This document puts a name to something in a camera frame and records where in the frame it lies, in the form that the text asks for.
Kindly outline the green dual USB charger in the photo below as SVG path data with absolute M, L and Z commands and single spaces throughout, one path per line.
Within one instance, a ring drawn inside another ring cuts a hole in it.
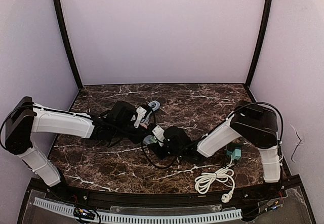
M 148 145 L 156 143 L 156 138 L 154 136 L 148 136 Z

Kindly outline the light blue power strip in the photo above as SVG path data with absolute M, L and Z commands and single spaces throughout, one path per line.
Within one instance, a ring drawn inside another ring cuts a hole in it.
M 146 136 L 144 139 L 143 139 L 143 144 L 144 145 L 148 145 L 147 143 L 148 143 L 148 136 Z

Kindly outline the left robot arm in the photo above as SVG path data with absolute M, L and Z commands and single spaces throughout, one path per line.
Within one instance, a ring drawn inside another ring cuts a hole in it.
M 143 123 L 149 120 L 151 111 L 147 105 L 136 108 L 118 101 L 100 115 L 73 113 L 36 104 L 32 97 L 25 96 L 1 125 L 1 132 L 5 133 L 1 147 L 22 159 L 48 187 L 53 187 L 62 182 L 62 176 L 32 142 L 32 133 L 48 132 L 97 141 L 130 137 L 138 143 L 148 134 Z

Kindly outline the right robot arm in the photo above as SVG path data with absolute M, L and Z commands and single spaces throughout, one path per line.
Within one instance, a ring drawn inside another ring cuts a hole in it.
M 182 128 L 171 126 L 164 130 L 156 126 L 145 141 L 160 159 L 174 156 L 200 163 L 234 140 L 244 138 L 259 150 L 264 181 L 277 183 L 281 178 L 283 130 L 283 117 L 276 107 L 265 102 L 240 101 L 220 124 L 197 140 L 191 140 Z

